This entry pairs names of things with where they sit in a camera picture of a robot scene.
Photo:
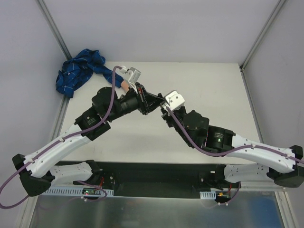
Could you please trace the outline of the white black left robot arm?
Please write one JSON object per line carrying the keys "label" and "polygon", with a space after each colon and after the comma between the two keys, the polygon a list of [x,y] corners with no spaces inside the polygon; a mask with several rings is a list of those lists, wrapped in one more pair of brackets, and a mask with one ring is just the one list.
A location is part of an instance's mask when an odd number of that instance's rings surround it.
{"label": "white black left robot arm", "polygon": [[101,88],[92,98],[92,106],[83,112],[63,134],[32,154],[26,156],[17,154],[12,158],[16,169],[27,165],[19,173],[26,193],[34,197],[44,193],[53,185],[76,181],[97,184],[101,174],[100,167],[95,161],[87,160],[63,166],[58,166],[57,163],[77,148],[110,130],[111,121],[135,110],[147,115],[164,101],[161,94],[151,94],[139,83],[121,97],[118,97],[111,87]]}

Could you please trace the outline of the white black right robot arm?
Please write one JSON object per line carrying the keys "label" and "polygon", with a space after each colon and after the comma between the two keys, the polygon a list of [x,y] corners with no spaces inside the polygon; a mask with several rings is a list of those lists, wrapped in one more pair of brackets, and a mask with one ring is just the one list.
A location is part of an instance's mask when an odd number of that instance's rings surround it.
{"label": "white black right robot arm", "polygon": [[161,107],[162,117],[185,143],[200,153],[212,157],[233,157],[250,161],[245,165],[224,165],[214,175],[214,183],[225,187],[241,181],[273,181],[274,184],[298,188],[304,182],[303,149],[274,147],[252,141],[231,130],[209,125],[208,118],[185,107],[172,111]]}

